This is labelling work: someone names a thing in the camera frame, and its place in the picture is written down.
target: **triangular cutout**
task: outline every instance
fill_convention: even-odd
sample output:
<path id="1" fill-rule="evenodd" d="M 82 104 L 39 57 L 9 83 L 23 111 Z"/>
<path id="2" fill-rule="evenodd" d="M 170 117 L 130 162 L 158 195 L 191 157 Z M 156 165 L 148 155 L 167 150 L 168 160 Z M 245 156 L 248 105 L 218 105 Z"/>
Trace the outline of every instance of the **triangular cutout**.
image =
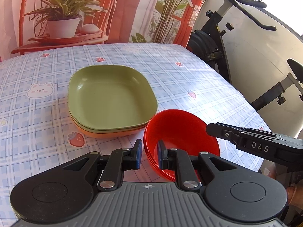
<path id="1" fill-rule="evenodd" d="M 235 166 L 226 163 L 218 158 L 211 157 L 209 159 L 219 171 L 228 171 L 228 170 L 237 169 Z"/>
<path id="2" fill-rule="evenodd" d="M 70 165 L 67 165 L 63 167 L 65 170 L 69 171 L 80 171 L 82 167 L 88 162 L 89 158 L 82 158 L 81 160 L 78 160 Z"/>

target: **white flower pot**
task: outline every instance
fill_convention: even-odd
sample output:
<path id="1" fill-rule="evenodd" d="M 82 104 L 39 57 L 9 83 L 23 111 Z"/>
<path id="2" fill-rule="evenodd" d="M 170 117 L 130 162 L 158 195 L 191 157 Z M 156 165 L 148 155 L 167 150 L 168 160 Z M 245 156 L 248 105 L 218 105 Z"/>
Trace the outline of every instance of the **white flower pot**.
<path id="1" fill-rule="evenodd" d="M 47 22 L 51 39 L 75 36 L 80 19 L 49 20 Z"/>

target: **square green dish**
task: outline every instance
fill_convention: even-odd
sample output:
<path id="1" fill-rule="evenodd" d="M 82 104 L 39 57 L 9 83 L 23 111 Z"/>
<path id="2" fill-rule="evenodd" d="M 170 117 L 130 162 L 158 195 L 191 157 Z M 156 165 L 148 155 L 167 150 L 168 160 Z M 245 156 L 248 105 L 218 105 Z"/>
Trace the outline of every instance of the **square green dish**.
<path id="1" fill-rule="evenodd" d="M 94 130 L 141 126 L 157 112 L 147 79 L 127 66 L 98 65 L 78 70 L 70 79 L 71 116 Z"/>

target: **plaid tablecloth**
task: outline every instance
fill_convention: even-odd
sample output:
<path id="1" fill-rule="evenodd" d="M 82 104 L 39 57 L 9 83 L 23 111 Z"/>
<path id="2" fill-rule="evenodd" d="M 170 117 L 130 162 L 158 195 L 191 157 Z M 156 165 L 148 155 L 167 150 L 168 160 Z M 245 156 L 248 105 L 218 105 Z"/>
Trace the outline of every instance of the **plaid tablecloth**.
<path id="1" fill-rule="evenodd" d="M 21 180 L 89 151 L 110 154 L 131 147 L 143 137 L 143 132 L 113 139 L 84 136 L 83 147 L 69 143 L 69 135 L 77 132 L 68 111 L 69 79 L 82 67 L 97 64 L 124 65 L 141 72 L 157 97 L 158 111 L 183 109 L 206 123 L 269 130 L 242 94 L 180 45 L 91 45 L 6 60 L 0 63 L 0 227 L 16 221 L 9 195 Z M 221 157 L 254 171 L 260 168 L 263 159 L 218 140 Z M 125 176 L 161 180 L 148 166 L 143 155 L 141 174 L 129 171 Z"/>

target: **white bear face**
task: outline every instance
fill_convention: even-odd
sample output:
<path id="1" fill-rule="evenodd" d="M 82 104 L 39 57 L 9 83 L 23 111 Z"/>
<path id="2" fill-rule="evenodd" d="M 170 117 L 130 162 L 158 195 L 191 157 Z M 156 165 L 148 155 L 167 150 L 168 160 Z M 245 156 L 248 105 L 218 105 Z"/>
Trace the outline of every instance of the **white bear face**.
<path id="1" fill-rule="evenodd" d="M 53 84 L 46 83 L 40 85 L 39 83 L 35 83 L 31 86 L 31 88 L 27 92 L 27 97 L 31 99 L 39 99 L 48 97 L 53 93 Z"/>
<path id="2" fill-rule="evenodd" d="M 130 53 L 135 53 L 135 54 L 139 54 L 141 52 L 140 49 L 135 48 L 135 47 L 131 47 L 131 46 L 124 46 L 122 48 L 124 51 L 130 52 Z"/>

